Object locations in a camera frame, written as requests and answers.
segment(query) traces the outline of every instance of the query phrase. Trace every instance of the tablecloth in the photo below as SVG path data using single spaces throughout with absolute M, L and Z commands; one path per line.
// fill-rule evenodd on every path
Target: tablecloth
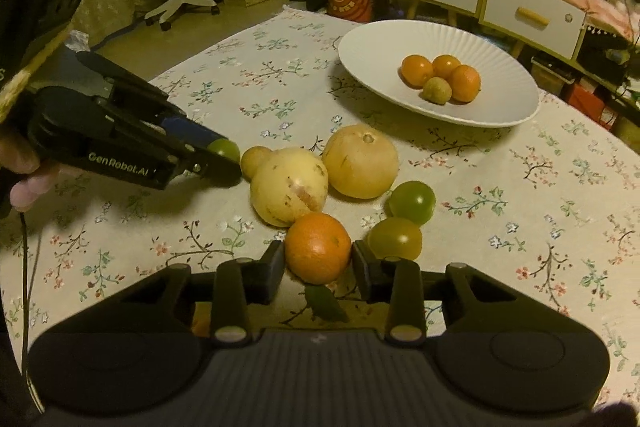
M 353 27 L 285 7 L 153 83 L 241 150 L 261 144 L 320 153 L 342 126 L 365 122 L 380 129 L 398 148 L 396 183 L 422 180 L 438 200 L 422 227 L 422 269 L 468 263 L 588 325 L 612 360 L 600 402 L 640 404 L 640 158 L 544 92 L 537 116 L 508 129 L 455 126 L 392 105 L 341 67 L 338 43 Z M 384 201 L 353 203 L 332 194 L 324 211 L 358 239 L 385 217 Z M 193 174 L 165 191 L 91 174 L 66 178 L 27 220 L 30 342 L 168 264 L 211 271 L 234 256 L 258 258 L 271 240 L 284 237 L 252 211 L 246 182 L 211 188 Z M 0 227 L 4 318 L 19 353 L 17 216 Z M 385 305 L 360 301 L 352 274 L 328 287 L 348 323 L 314 317 L 303 287 L 289 275 L 270 307 L 251 306 L 252 321 L 256 328 L 382 325 Z M 430 335 L 442 332 L 439 305 L 425 306 Z

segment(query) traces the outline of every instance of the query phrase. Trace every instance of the yellow-green tomato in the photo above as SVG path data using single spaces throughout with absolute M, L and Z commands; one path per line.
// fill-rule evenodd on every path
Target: yellow-green tomato
M 231 140 L 219 138 L 209 145 L 207 151 L 219 154 L 236 163 L 240 163 L 240 148 Z
M 389 209 L 394 217 L 405 217 L 419 227 L 433 217 L 435 206 L 433 189 L 419 181 L 401 183 L 389 197 Z
M 379 259 L 401 257 L 414 261 L 422 252 L 422 232 L 409 219 L 388 217 L 370 230 L 367 244 Z

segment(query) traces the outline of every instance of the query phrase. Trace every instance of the cabinet leg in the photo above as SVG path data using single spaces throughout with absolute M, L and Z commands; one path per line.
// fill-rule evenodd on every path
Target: cabinet leg
M 524 42 L 517 41 L 511 48 L 511 57 L 518 58 L 524 49 Z
M 458 27 L 458 14 L 453 10 L 449 10 L 447 12 L 447 19 L 449 20 L 449 26 L 453 26 L 454 28 Z
M 406 12 L 406 18 L 413 20 L 415 19 L 415 13 L 418 11 L 418 4 L 420 4 L 420 1 L 411 1 L 411 4 L 409 5 L 409 9 Z

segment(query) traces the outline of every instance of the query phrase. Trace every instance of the white plate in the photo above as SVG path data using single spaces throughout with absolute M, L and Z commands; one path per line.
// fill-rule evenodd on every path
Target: white plate
M 338 54 L 360 83 L 391 102 L 438 120 L 476 127 L 509 127 L 538 111 L 540 96 L 533 77 L 522 65 L 490 42 L 452 26 L 393 20 L 365 24 L 347 33 Z M 482 89 L 465 105 L 437 105 L 420 97 L 400 79 L 407 55 L 433 60 L 453 55 L 478 70 Z

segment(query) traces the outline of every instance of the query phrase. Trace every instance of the chair base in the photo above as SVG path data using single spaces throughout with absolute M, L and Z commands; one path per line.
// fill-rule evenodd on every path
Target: chair base
M 160 5 L 155 10 L 151 10 L 145 15 L 145 23 L 147 26 L 153 24 L 153 17 L 160 15 L 160 28 L 163 31 L 168 30 L 171 27 L 169 19 L 180 9 L 183 4 L 190 6 L 207 6 L 211 8 L 212 15 L 220 13 L 218 3 L 214 0 L 168 0 L 164 4 Z

